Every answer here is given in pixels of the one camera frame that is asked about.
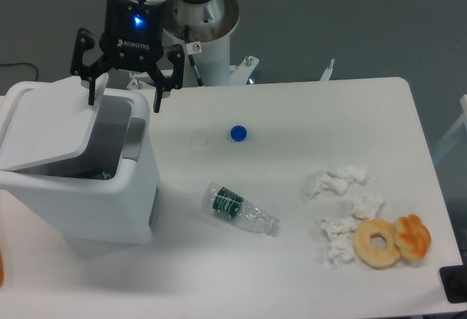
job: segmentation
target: black cable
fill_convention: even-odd
[[[36,71],[36,78],[34,78],[34,82],[36,82],[39,79],[39,70],[37,69],[37,66],[34,64],[31,64],[30,62],[14,62],[13,64],[0,64],[0,67],[13,67],[13,66],[30,66]]]
[[[190,26],[185,25],[185,44],[188,44],[190,42],[189,36]],[[195,72],[196,80],[198,81],[198,87],[204,87],[204,83],[201,80],[201,75],[199,74],[198,67],[196,67],[195,58],[193,57],[193,55],[188,54],[188,60],[190,61],[190,65],[193,67],[193,71]]]

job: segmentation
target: orange object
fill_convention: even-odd
[[[420,217],[408,215],[395,220],[394,242],[404,258],[418,261],[425,257],[431,245],[431,235]]]

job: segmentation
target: green bottle label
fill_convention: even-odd
[[[237,195],[227,188],[222,188],[214,199],[212,208],[217,211],[227,213],[231,218],[235,218],[239,214],[240,207],[243,205],[243,197]]]

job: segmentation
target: bagel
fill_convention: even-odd
[[[418,261],[425,257],[431,245],[431,235],[420,217],[408,215],[395,220],[394,242],[405,259]]]
[[[371,243],[371,238],[378,236],[386,241],[384,249],[376,248]],[[393,224],[379,218],[360,223],[354,233],[353,247],[358,257],[375,268],[391,266],[401,257],[394,243]]]

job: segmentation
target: blue bottle cap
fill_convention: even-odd
[[[231,129],[231,138],[236,142],[243,142],[247,137],[247,129],[244,126],[234,126]]]

